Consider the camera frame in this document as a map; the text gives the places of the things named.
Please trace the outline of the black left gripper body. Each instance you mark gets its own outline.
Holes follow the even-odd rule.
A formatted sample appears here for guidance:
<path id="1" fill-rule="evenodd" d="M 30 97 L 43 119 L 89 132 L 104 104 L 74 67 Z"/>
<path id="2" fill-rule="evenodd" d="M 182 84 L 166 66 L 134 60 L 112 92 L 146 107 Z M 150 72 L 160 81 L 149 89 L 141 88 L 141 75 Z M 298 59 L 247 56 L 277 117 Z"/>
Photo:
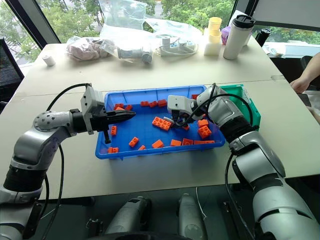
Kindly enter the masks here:
<path id="1" fill-rule="evenodd" d="M 91 114 L 89 117 L 89 132 L 104 132 L 109 130 L 108 114 L 103 111 L 99 114 Z"/>

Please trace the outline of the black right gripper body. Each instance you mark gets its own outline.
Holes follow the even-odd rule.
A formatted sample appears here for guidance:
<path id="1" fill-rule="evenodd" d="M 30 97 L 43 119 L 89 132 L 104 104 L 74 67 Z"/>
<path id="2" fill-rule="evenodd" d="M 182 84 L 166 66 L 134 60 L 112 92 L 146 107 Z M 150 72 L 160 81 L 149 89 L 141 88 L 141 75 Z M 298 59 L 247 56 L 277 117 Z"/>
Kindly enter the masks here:
<path id="1" fill-rule="evenodd" d="M 192 119 L 190 118 L 190 115 L 187 113 L 184 113 L 180 110 L 172 110 L 171 111 L 171 116 L 177 116 L 178 117 L 178 122 L 188 122 L 191 123 Z"/>

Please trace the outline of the person's bare hand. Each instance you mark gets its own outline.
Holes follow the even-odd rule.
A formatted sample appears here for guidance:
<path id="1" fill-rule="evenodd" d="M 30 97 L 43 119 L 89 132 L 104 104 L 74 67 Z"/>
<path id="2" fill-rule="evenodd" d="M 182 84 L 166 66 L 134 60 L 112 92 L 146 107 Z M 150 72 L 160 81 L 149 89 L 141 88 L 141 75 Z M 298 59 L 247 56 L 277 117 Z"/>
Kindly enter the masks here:
<path id="1" fill-rule="evenodd" d="M 309 87 L 310 83 L 311 83 L 311 80 L 301 76 L 301 77 L 297 78 L 296 80 L 292 81 L 290 83 L 290 86 L 292 87 L 292 89 L 296 93 L 301 94 L 301 93 L 303 93 L 304 91 L 307 90 L 307 88 Z"/>

